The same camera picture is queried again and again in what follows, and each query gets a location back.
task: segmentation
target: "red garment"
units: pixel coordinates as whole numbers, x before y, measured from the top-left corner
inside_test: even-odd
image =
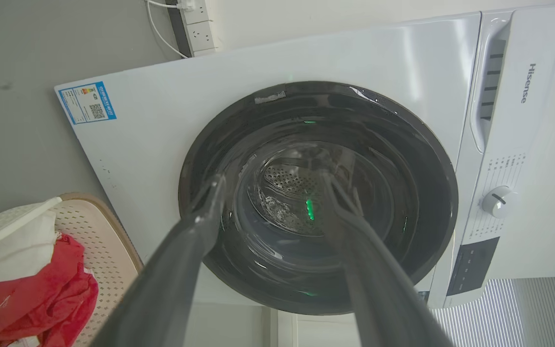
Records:
[[[41,347],[70,347],[89,321],[97,281],[84,272],[83,246],[69,235],[35,276],[0,282],[0,346],[37,335]]]

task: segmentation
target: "washing machine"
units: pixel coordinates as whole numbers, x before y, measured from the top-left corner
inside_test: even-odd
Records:
[[[554,73],[549,6],[277,42],[55,92],[144,261],[203,181],[226,175],[195,301],[341,314],[352,307],[323,240],[318,173],[359,204],[430,307],[477,299]]]

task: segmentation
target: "hisense logo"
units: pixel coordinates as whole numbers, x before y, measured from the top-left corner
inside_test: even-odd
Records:
[[[530,64],[530,70],[528,70],[528,76],[526,76],[526,86],[524,86],[524,94],[522,94],[522,103],[525,103],[526,97],[528,97],[528,89],[530,89],[530,80],[532,79],[532,75],[535,73],[535,65],[537,64]]]

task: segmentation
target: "washing machine door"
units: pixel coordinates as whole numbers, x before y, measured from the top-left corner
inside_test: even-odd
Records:
[[[455,225],[458,191],[449,157],[433,132],[395,101],[328,81],[244,97],[194,141],[179,181],[181,213],[211,175],[227,179],[207,267],[269,307],[352,312],[343,264],[322,233],[330,213],[319,195],[325,171],[359,204],[412,282],[420,281]]]

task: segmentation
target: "corrugated panel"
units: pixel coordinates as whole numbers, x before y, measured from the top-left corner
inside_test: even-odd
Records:
[[[491,280],[479,300],[432,314],[458,347],[555,347],[555,278]]]

